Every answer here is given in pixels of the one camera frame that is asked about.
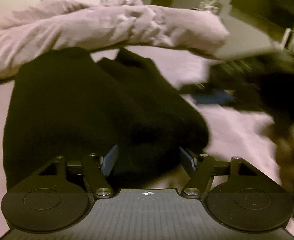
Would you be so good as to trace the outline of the black knit sweater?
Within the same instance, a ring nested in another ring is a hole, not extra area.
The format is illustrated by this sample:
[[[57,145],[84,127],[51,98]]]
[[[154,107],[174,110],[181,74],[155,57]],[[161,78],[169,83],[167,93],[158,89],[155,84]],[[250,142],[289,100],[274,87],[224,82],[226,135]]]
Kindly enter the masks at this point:
[[[81,48],[52,50],[15,78],[3,134],[3,168],[11,189],[57,155],[68,160],[117,146],[108,182],[137,188],[180,165],[181,148],[209,142],[200,113],[151,59],[120,49],[93,61]]]

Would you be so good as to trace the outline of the purple duvet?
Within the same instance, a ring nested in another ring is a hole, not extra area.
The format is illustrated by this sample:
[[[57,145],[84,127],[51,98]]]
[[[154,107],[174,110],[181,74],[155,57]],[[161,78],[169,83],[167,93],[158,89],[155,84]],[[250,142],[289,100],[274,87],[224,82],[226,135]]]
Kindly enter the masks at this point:
[[[144,5],[141,0],[46,0],[0,14],[0,81],[50,50],[127,43],[213,54],[228,36],[220,18],[209,11]]]

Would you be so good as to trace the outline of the bouquet on bedside table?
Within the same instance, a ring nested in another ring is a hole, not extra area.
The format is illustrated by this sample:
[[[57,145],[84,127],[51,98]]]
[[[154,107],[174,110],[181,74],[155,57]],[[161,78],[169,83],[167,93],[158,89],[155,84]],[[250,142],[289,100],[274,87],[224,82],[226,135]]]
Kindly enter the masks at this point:
[[[222,9],[220,0],[203,0],[199,4],[200,11],[208,11],[214,15],[219,15]]]

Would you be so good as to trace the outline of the purple bed sheet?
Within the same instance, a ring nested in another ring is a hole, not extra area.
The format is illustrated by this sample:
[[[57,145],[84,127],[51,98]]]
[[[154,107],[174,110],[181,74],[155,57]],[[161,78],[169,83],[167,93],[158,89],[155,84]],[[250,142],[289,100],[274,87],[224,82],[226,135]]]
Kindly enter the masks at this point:
[[[182,50],[126,50],[151,59],[162,76],[192,63]],[[8,189],[3,134],[15,78],[0,84],[0,239],[294,238],[286,230],[294,203],[262,136],[272,118],[186,98],[209,131],[207,146],[194,153],[194,174],[184,170],[180,152],[175,170],[137,188],[113,188],[100,170],[104,156],[57,155]],[[178,79],[167,81],[175,88]]]

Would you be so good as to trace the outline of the wall mounted television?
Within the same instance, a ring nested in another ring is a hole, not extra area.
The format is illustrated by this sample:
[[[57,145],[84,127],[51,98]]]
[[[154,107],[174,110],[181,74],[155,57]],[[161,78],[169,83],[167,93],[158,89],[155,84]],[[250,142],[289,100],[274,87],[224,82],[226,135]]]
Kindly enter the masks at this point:
[[[283,29],[294,28],[294,0],[230,0],[230,5]]]

